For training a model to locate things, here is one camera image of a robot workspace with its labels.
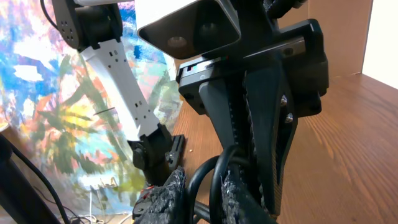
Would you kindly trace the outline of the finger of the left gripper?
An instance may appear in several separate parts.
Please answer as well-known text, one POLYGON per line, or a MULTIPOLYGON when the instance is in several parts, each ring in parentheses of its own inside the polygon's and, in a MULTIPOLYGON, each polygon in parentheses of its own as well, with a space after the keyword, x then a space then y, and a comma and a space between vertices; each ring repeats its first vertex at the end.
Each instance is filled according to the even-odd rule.
POLYGON ((199 95, 223 149, 235 145, 237 141, 234 138, 228 91, 224 80, 202 83, 199 95))
POLYGON ((279 215, 284 166, 297 127, 291 90, 279 63, 248 71, 245 84, 262 206, 279 215))

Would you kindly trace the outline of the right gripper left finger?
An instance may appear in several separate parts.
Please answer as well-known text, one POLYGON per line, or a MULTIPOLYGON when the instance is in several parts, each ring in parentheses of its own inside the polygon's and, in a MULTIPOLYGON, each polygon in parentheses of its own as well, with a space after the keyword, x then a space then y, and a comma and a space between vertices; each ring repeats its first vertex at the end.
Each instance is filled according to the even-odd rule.
POLYGON ((147 194, 147 209, 134 223, 178 224, 183 223, 185 211, 186 175, 183 167, 175 169, 163 186, 156 186, 147 194))

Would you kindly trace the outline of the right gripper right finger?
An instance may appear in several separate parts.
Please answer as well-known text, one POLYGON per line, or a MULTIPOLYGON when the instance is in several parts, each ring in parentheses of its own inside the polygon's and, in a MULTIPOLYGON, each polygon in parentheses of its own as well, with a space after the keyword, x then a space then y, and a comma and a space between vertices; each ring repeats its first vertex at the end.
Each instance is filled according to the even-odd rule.
POLYGON ((222 222, 226 224, 276 224, 247 190, 237 176, 229 171, 221 185, 222 222))

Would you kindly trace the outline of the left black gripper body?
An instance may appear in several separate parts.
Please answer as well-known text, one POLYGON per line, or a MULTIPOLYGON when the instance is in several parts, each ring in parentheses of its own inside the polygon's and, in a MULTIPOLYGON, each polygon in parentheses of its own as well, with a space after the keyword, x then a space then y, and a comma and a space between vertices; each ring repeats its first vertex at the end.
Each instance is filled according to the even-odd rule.
POLYGON ((251 68, 261 68, 273 58, 280 60, 294 98, 298 117, 321 112, 320 98, 329 87, 328 59, 323 32, 316 19, 307 19, 278 30, 272 42, 249 54, 196 58, 179 67, 180 95, 198 113, 205 114, 199 86, 208 81, 236 75, 251 68))

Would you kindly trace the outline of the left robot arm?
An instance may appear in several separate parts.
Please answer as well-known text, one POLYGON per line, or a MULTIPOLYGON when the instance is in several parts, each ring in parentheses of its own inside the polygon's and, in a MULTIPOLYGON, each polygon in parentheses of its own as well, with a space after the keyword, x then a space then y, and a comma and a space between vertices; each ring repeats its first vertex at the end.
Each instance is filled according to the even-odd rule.
MULTIPOLYGON (((99 75, 116 102, 134 165, 151 185, 173 170, 174 142, 146 102, 127 62, 117 1, 54 1, 57 30, 99 75)), ((301 117, 321 112, 328 60, 318 21, 280 28, 302 1, 136 1, 137 34, 180 59, 185 101, 207 115, 224 149, 254 166, 256 199, 280 214, 284 166, 301 117)))

